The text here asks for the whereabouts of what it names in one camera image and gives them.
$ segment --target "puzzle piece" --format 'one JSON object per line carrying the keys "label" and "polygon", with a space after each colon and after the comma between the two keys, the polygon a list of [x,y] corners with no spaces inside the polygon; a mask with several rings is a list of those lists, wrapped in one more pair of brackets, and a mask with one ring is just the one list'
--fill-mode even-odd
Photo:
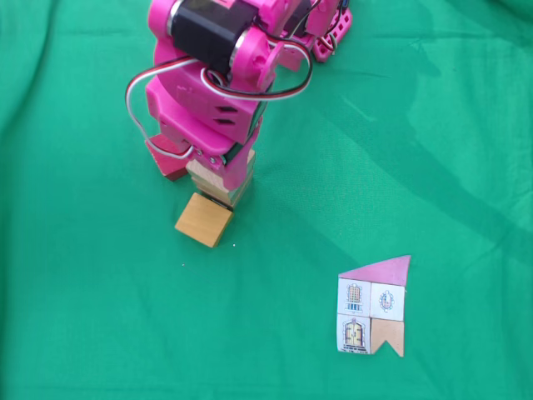
{"label": "puzzle piece", "polygon": [[398,257],[339,275],[336,338],[340,352],[373,354],[389,342],[404,356],[410,261],[411,256]]}

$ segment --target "door illustration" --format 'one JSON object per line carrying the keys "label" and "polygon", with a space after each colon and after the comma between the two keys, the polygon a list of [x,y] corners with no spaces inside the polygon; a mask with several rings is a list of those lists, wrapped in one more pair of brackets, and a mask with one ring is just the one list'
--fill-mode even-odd
{"label": "door illustration", "polygon": [[355,318],[344,323],[344,347],[352,349],[365,348],[365,326]]}

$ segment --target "wooden block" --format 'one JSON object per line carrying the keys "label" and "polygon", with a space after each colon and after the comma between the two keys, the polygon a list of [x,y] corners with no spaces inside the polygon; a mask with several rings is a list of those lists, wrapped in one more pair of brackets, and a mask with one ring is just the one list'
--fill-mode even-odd
{"label": "wooden block", "polygon": [[[253,165],[255,161],[256,161],[256,152],[254,152],[253,150],[250,150],[250,152],[248,153],[248,161],[247,161],[248,172],[250,172],[253,169]],[[201,165],[197,160],[192,160],[187,164],[187,171],[191,174],[193,178],[201,182],[203,181],[207,186],[213,186],[225,193],[230,192],[224,187],[222,177],[219,177],[213,171]]]}
{"label": "wooden block", "polygon": [[211,196],[228,206],[232,205],[232,198],[230,197],[229,192],[223,192],[218,187],[214,187],[202,179],[197,179],[194,177],[192,181],[197,185],[197,188],[199,190],[201,190],[208,196]]}
{"label": "wooden block", "polygon": [[176,229],[214,248],[232,217],[233,212],[194,193],[178,219]]}
{"label": "wooden block", "polygon": [[235,193],[236,195],[233,196],[233,198],[232,198],[232,208],[235,208],[237,203],[239,203],[239,201],[241,200],[242,194],[244,194],[244,192],[247,190],[248,186],[250,185],[250,182],[252,181],[252,177],[253,177],[253,169],[248,173],[247,180],[244,181],[242,186],[237,189],[238,192]]}
{"label": "wooden block", "polygon": [[242,194],[246,191],[250,181],[252,180],[252,176],[253,167],[248,171],[247,178],[244,183],[237,189],[231,191],[212,185],[197,175],[192,176],[192,181],[197,185],[197,188],[204,192],[207,196],[215,198],[218,202],[223,203],[230,208],[234,208],[239,200],[241,200]]}
{"label": "wooden block", "polygon": [[373,318],[371,321],[371,353],[379,350],[384,342],[389,342],[400,357],[404,354],[404,331],[403,321],[389,321]]}
{"label": "wooden block", "polygon": [[[180,153],[176,144],[174,144],[174,142],[161,133],[152,137],[150,140],[152,140],[154,145],[158,146],[162,150],[165,150],[166,152]],[[147,147],[148,150],[150,150],[150,153],[152,154],[159,171],[161,171],[165,178],[175,181],[187,175],[187,160],[178,160],[176,158],[165,156],[164,154],[155,151],[152,147],[150,147],[150,145],[148,145],[148,143]]]}

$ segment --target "window illustration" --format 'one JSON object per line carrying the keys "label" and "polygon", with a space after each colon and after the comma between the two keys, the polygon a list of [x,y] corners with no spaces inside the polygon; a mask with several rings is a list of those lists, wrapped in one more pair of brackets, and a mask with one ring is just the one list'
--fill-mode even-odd
{"label": "window illustration", "polygon": [[365,325],[353,318],[344,322],[344,348],[345,350],[365,350]]}
{"label": "window illustration", "polygon": [[388,290],[380,296],[380,306],[386,313],[392,310],[392,307],[394,306],[394,296],[392,296],[392,293]]}
{"label": "window illustration", "polygon": [[362,312],[361,286],[355,283],[348,286],[348,300],[346,301],[346,310]]}

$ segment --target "white cable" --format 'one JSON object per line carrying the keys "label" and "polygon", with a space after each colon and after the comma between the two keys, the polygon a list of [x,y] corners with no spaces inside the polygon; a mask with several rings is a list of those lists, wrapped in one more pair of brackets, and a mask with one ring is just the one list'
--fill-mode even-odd
{"label": "white cable", "polygon": [[190,64],[193,64],[193,63],[197,63],[198,60],[196,59],[187,59],[187,60],[181,60],[181,61],[176,61],[176,63],[172,63],[170,64],[169,66],[167,67],[162,67],[161,69],[155,69],[155,70],[151,70],[149,72],[146,72],[146,73],[143,73],[141,75],[139,75],[138,77],[136,77],[135,79],[133,79],[133,81],[130,83],[127,91],[126,91],[126,108],[127,108],[127,112],[130,114],[130,117],[132,118],[133,122],[138,126],[138,128],[141,130],[141,133],[144,137],[144,139],[147,141],[148,145],[153,148],[156,152],[160,153],[160,154],[163,154],[165,156],[168,156],[168,157],[171,157],[171,158],[176,158],[178,160],[183,160],[185,158],[188,158],[192,151],[194,150],[194,147],[193,146],[190,146],[187,150],[187,152],[180,156],[178,154],[174,154],[173,152],[166,152],[165,150],[162,150],[160,149],[158,146],[156,146],[155,144],[152,143],[152,140],[150,140],[150,138],[148,137],[148,134],[147,134],[147,131],[144,130],[144,127],[142,126],[142,124],[139,122],[139,120],[137,119],[137,117],[135,117],[135,114],[133,113],[133,110],[132,110],[132,102],[131,102],[131,94],[132,94],[132,91],[134,89],[134,87],[142,80],[146,79],[146,78],[150,78],[150,77],[153,77],[155,75],[158,75],[160,73],[166,73],[168,71],[172,71],[174,69],[178,69],[178,68],[181,68],[181,67],[185,67],[186,65],[190,65]]}
{"label": "white cable", "polygon": [[[307,66],[309,68],[311,67],[311,59],[309,58],[307,53],[304,52],[299,46],[294,45],[294,44],[290,44],[290,43],[283,43],[283,47],[284,48],[295,48],[297,51],[299,51],[301,54],[303,54],[303,57],[307,60]],[[301,92],[303,92],[309,86],[309,83],[311,82],[311,79],[309,79],[309,81],[306,83],[306,85],[304,87],[299,89],[297,92],[294,92],[292,94],[287,94],[286,96],[284,95],[284,96],[274,97],[274,98],[248,97],[248,96],[245,97],[245,96],[242,96],[242,95],[239,95],[239,94],[230,94],[230,93],[225,93],[225,92],[221,92],[219,90],[216,90],[209,83],[207,83],[206,79],[204,78],[204,72],[205,71],[206,71],[206,68],[204,67],[202,69],[202,71],[200,72],[200,79],[202,80],[203,84],[206,85],[206,87],[209,90],[211,90],[212,92],[218,94],[219,96],[223,96],[224,98],[235,98],[235,99],[238,99],[238,100],[248,100],[248,101],[251,101],[251,102],[271,102],[271,101],[274,101],[274,100],[283,100],[283,99],[286,99],[286,98],[292,98],[292,97],[300,94]]]}

